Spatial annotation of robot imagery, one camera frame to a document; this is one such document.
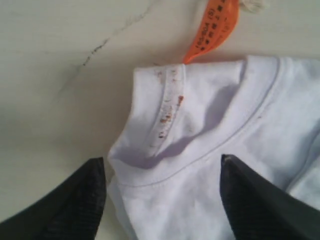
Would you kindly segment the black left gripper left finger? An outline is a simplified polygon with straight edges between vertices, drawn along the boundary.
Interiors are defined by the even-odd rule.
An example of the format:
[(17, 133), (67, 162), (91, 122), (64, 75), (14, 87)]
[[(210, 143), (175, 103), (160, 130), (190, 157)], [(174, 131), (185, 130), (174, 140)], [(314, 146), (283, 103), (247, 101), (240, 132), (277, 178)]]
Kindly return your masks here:
[(107, 198), (101, 157), (91, 158), (63, 183), (0, 224), (2, 240), (93, 240)]

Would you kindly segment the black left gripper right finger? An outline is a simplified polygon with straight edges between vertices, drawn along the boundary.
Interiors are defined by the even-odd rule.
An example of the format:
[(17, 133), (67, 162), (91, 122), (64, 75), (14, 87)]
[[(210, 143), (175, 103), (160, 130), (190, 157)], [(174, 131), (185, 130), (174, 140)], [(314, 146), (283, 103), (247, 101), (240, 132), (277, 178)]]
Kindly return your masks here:
[(290, 196), (238, 157), (223, 154), (219, 193), (237, 240), (318, 240), (319, 210)]

